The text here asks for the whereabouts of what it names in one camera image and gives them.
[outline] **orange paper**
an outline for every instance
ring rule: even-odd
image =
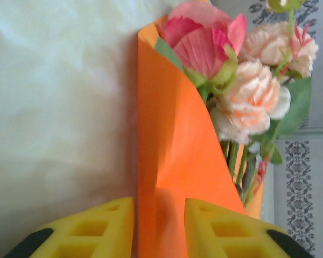
[[[186,198],[245,213],[208,111],[189,79],[138,34],[138,257],[187,258]]]

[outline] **white surface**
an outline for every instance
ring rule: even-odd
[[[0,257],[136,194],[136,32],[181,0],[0,0]]]

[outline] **artificial flower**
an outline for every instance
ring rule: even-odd
[[[235,55],[239,53],[246,27],[244,15],[231,20],[212,4],[198,1],[178,5],[167,21],[158,25],[160,36],[182,65],[206,79],[213,79],[229,60],[227,46]]]
[[[288,68],[297,71],[302,77],[309,77],[318,45],[307,33],[307,28],[302,30],[298,26],[294,27],[294,35],[290,40],[288,28],[285,21],[255,27],[247,34],[238,57],[240,62],[259,59],[265,65],[276,66],[283,62],[284,54],[290,47],[292,53]]]
[[[233,87],[216,98],[210,116],[220,140],[247,144],[249,135],[269,129],[271,118],[286,115],[290,100],[290,92],[273,78],[269,67],[247,61],[239,65]]]

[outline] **green stem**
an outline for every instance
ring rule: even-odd
[[[224,157],[226,159],[227,158],[229,142],[228,141],[221,141],[220,146],[221,146],[222,152],[224,154]]]
[[[247,191],[245,191],[242,194],[242,201],[243,201],[243,206],[246,207],[246,205],[251,201],[251,198],[247,199],[247,197],[251,197],[251,192],[252,192],[252,187],[254,186],[254,180],[253,178],[255,177],[255,174],[257,173],[257,169],[255,170],[253,176],[252,176],[252,180],[250,182],[250,185],[247,189]]]
[[[254,160],[254,158],[256,157],[256,155],[259,154],[259,152],[255,152],[255,153],[250,153],[248,156],[247,156],[247,162],[250,162],[252,160]]]
[[[294,9],[289,11],[289,38],[291,39],[294,34]]]
[[[238,148],[239,148],[239,144],[232,141],[231,142],[231,148],[230,148],[230,160],[229,160],[229,164],[228,164],[228,168],[230,170],[231,178],[233,178],[233,176],[235,174],[235,167],[236,167]]]
[[[293,37],[294,34],[294,9],[289,11],[289,39]],[[284,60],[278,65],[274,72],[274,76],[278,78],[282,69],[287,65],[289,58],[291,56],[291,48],[287,48]]]
[[[239,185],[241,184],[242,179],[243,179],[244,166],[245,166],[245,163],[247,160],[248,152],[249,152],[249,147],[244,146],[243,156],[242,156],[241,164],[239,166],[239,171],[238,171],[237,180],[236,180],[236,184],[239,184]]]

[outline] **pink flower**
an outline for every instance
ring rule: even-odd
[[[287,22],[257,26],[247,34],[239,60],[244,62],[259,59],[265,65],[276,66],[283,61],[283,53],[291,47],[289,68],[299,72],[303,77],[308,77],[311,75],[318,45],[306,31],[307,28],[302,30],[295,26],[290,45]]]
[[[170,13],[159,25],[159,33],[185,68],[213,78],[229,59],[224,50],[227,45],[239,53],[246,27],[242,14],[232,21],[210,3],[189,1]]]
[[[249,142],[249,135],[270,127],[270,118],[282,119],[290,108],[291,95],[259,61],[241,63],[234,86],[216,98],[210,111],[220,140]]]

